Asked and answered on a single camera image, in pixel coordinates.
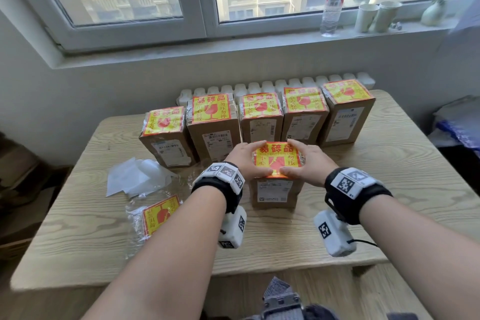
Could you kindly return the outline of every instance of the black wrist strap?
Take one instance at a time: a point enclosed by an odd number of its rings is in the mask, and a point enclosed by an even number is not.
[[[240,198],[242,197],[243,190],[240,192],[240,195],[236,195],[228,183],[223,182],[216,177],[204,177],[200,181],[198,181],[195,186],[193,186],[193,188],[191,189],[191,193],[193,193],[196,189],[201,188],[202,186],[213,186],[214,188],[219,189],[222,192],[223,196],[225,196],[226,200],[225,214],[235,212],[237,206],[239,205]]]
[[[341,171],[347,168],[348,167],[336,168],[327,176],[325,180],[325,202],[339,216],[339,219],[351,225],[358,225],[360,224],[360,210],[367,201],[378,195],[392,196],[392,193],[382,185],[375,183],[372,186],[364,188],[356,199],[351,199],[347,195],[342,194],[331,184],[335,177],[337,177]],[[343,205],[341,205],[341,202],[343,201],[347,201],[349,203],[349,205],[346,206],[348,209],[342,210],[341,206]]]

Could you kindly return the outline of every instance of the cable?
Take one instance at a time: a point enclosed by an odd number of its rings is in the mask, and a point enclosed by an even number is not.
[[[353,242],[361,242],[361,243],[366,243],[370,244],[371,246],[378,247],[375,243],[369,242],[368,240],[362,240],[362,239],[350,239],[346,241],[348,244],[353,243]]]

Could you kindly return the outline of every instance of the white tissue paper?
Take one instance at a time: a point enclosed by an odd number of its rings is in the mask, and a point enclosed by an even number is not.
[[[135,157],[119,163],[108,172],[106,196],[123,191],[129,198],[147,196],[165,186],[170,185],[175,173],[152,159],[135,159]]]

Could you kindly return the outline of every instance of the forearm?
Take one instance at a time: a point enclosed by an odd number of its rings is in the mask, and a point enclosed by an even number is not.
[[[195,190],[84,319],[198,319],[225,210],[225,197],[218,189]]]
[[[360,222],[435,319],[477,319],[480,245],[390,196],[365,203]]]

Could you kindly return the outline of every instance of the yellow label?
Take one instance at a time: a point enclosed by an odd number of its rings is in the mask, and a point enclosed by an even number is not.
[[[193,98],[191,123],[206,123],[231,119],[229,95],[217,94]]]
[[[145,208],[143,210],[143,233],[146,236],[151,236],[170,218],[179,206],[179,198],[177,195],[174,195]]]
[[[270,167],[273,173],[269,178],[286,178],[280,173],[280,167],[301,167],[297,148],[286,142],[267,142],[255,151],[253,162],[259,167]]]
[[[183,106],[152,110],[142,132],[143,136],[159,133],[180,132],[183,122]]]
[[[323,87],[337,103],[356,102],[373,98],[368,90],[359,84],[357,80],[328,82]]]
[[[245,118],[271,117],[282,115],[277,94],[262,92],[243,97]]]
[[[324,97],[317,87],[285,87],[284,94],[289,112],[325,110]]]

